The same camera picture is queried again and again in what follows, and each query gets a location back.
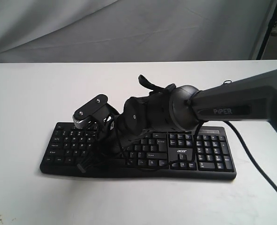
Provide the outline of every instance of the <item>black keyboard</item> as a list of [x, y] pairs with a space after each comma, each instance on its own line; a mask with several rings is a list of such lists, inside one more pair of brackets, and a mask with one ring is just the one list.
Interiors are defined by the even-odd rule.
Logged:
[[[97, 124], [77, 129], [73, 123], [57, 123], [40, 165], [43, 173], [95, 178], [170, 177], [233, 180], [236, 170], [223, 127], [202, 127], [194, 152], [193, 133], [152, 133], [125, 148], [124, 155], [82, 173], [76, 166], [92, 148]], [[185, 159], [155, 172], [136, 169], [155, 168]]]

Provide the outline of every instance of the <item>gray curtain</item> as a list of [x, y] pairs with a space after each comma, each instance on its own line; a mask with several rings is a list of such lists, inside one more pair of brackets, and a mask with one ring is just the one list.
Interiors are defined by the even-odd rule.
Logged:
[[26, 22], [29, 13], [12, 22], [0, 38], [0, 62], [248, 60], [259, 50], [276, 0], [108, 0], [97, 6], [78, 0], [72, 11], [69, 2], [63, 20], [57, 0], [48, 17], [37, 12], [35, 27]]

